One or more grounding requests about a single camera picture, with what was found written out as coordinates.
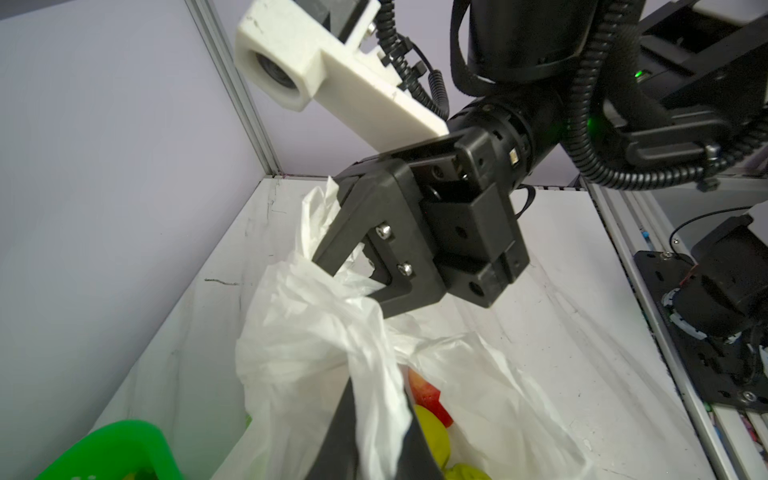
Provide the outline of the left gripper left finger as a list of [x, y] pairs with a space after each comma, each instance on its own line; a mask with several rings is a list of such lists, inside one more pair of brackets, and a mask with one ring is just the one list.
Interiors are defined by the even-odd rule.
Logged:
[[359, 466], [352, 380], [345, 385], [327, 434], [306, 480], [355, 480]]

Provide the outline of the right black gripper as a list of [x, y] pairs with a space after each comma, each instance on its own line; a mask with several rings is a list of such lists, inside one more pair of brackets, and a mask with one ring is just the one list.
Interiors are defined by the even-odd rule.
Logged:
[[491, 306], [529, 262], [510, 196], [559, 143], [596, 1], [457, 1], [451, 76], [471, 102], [448, 133], [359, 161], [312, 261], [336, 274], [362, 243], [386, 318], [453, 295]]

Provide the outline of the green guava fruit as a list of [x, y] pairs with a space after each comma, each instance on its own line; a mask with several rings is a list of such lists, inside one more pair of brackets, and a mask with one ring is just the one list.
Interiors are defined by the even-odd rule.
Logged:
[[432, 457], [443, 470], [451, 456], [451, 440], [447, 428], [425, 407], [415, 405], [414, 412]]

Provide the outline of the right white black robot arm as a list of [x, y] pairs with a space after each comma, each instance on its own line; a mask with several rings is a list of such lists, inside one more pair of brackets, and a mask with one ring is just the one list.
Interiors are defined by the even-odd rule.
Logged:
[[[340, 212], [313, 262], [337, 273], [357, 247], [387, 317], [453, 295], [492, 305], [529, 263], [510, 194], [556, 146], [590, 184], [625, 192], [721, 175], [767, 149], [767, 8], [749, 20], [703, 1], [457, 1], [451, 75], [471, 97], [448, 113], [442, 80], [377, 15], [385, 61], [409, 91], [428, 74], [445, 136], [337, 178]], [[767, 206], [685, 198], [678, 229], [633, 261], [699, 398], [767, 409]], [[689, 247], [679, 230], [701, 223]]]

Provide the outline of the white lemon print plastic bag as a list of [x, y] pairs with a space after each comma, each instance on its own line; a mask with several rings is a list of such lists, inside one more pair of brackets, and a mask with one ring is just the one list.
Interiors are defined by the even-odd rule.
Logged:
[[262, 276], [235, 347], [249, 426], [219, 479], [303, 479], [352, 380], [358, 477], [391, 479], [413, 419], [404, 367], [440, 390], [460, 462], [493, 479], [592, 479], [593, 461], [533, 379], [479, 334], [435, 337], [429, 320], [383, 316], [376, 283], [353, 268], [330, 275], [311, 257], [340, 211], [338, 185], [301, 204], [295, 247]]

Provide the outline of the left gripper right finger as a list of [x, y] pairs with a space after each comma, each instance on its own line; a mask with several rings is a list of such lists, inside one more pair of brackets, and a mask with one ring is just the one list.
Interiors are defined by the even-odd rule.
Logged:
[[408, 391], [405, 395], [413, 419], [403, 439], [403, 480], [443, 480], [416, 416], [412, 396]]

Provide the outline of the green pear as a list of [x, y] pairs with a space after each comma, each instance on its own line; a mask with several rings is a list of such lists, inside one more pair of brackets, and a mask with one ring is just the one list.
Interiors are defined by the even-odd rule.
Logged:
[[491, 477], [476, 467], [457, 463], [443, 471], [445, 480], [491, 480]]

